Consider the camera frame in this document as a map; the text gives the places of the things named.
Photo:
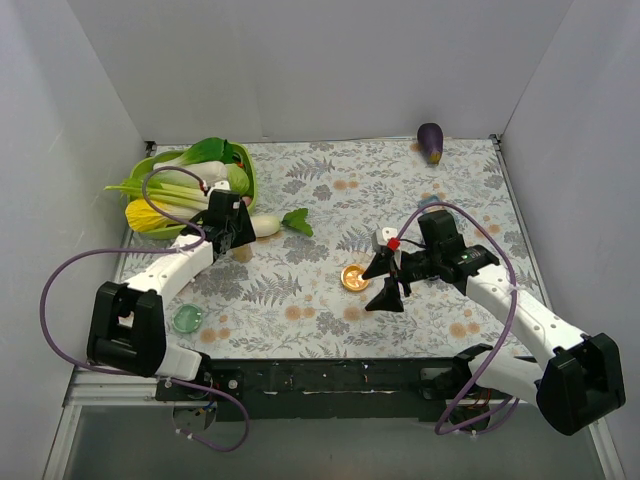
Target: red cap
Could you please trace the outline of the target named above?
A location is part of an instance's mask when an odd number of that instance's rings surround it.
[[[391,250],[393,250],[394,252],[398,249],[398,247],[400,246],[400,240],[398,240],[396,237],[393,237],[391,240],[389,240],[389,242],[387,243],[387,247],[389,247]]]

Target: table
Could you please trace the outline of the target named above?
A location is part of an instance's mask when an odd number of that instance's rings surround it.
[[[159,147],[158,153],[186,147]],[[443,282],[412,286],[400,314],[363,310],[381,278],[360,293],[340,283],[343,267],[371,260],[376,228],[400,227],[420,199],[432,194],[484,225],[510,255],[518,282],[541,299],[491,140],[446,140],[438,166],[427,165],[409,139],[247,147],[258,177],[255,214],[282,217],[308,207],[314,236],[283,230],[252,244],[252,258],[227,254],[205,270],[165,307],[170,341],[213,358],[452,356],[470,345],[494,343],[503,325]],[[468,244],[488,245],[473,226],[456,219]],[[407,238],[421,239],[417,223]],[[130,241],[166,244],[138,234]],[[152,261],[152,255],[127,255],[119,280]],[[203,310],[202,326],[193,334],[171,325],[185,303]],[[505,348],[513,355],[528,353],[514,337]]]

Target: white wall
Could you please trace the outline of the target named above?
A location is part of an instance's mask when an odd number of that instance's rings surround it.
[[[555,309],[621,348],[627,405],[608,417],[640,478],[640,2],[575,0],[504,135]]]
[[[571,0],[69,0],[145,139],[504,128]]]
[[[0,0],[0,477],[42,474],[70,365],[38,323],[46,276],[74,252],[118,245],[124,222],[101,193],[143,144],[64,0]],[[83,356],[97,286],[114,258],[54,285],[55,337]]]

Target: small bowl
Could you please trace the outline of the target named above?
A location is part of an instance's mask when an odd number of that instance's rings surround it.
[[[256,208],[256,200],[258,198],[258,182],[256,181],[256,169],[253,165],[253,160],[251,159],[251,155],[247,149],[240,145],[239,143],[231,143],[233,148],[233,152],[237,153],[242,159],[242,164],[244,165],[244,170],[247,172],[247,176],[249,177],[249,190],[243,194],[243,196],[249,196],[252,198],[251,203],[247,207],[249,213],[252,213]],[[133,170],[131,170],[130,178],[140,177],[141,175],[146,175],[151,170],[153,170],[153,166],[158,162],[167,162],[169,160],[173,160],[174,158],[179,157],[184,153],[184,150],[170,150],[168,152],[163,152],[155,157],[145,158],[141,162],[138,162]],[[156,228],[154,230],[149,230],[148,232],[140,232],[141,235],[146,235],[147,237],[153,238],[155,240],[172,240],[176,238],[184,225],[172,225],[170,227],[164,228]]]
[[[361,292],[369,286],[369,280],[363,280],[364,268],[360,265],[348,265],[340,274],[340,280],[344,288],[350,292]]]

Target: vegetable leaf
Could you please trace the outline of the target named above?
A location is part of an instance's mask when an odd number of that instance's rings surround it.
[[[166,165],[186,166],[211,161],[220,161],[225,164],[233,163],[233,146],[222,138],[205,138],[193,144],[179,157],[162,163]]]
[[[120,185],[123,187],[141,189],[146,176],[147,174],[145,173],[144,175],[141,175],[140,178],[125,178]],[[162,183],[157,178],[151,177],[147,184],[147,188],[162,188]]]
[[[282,224],[285,227],[289,227],[293,230],[298,230],[304,233],[308,237],[313,236],[313,229],[311,225],[307,223],[307,215],[309,214],[308,208],[298,208],[293,212],[287,213],[282,219]]]

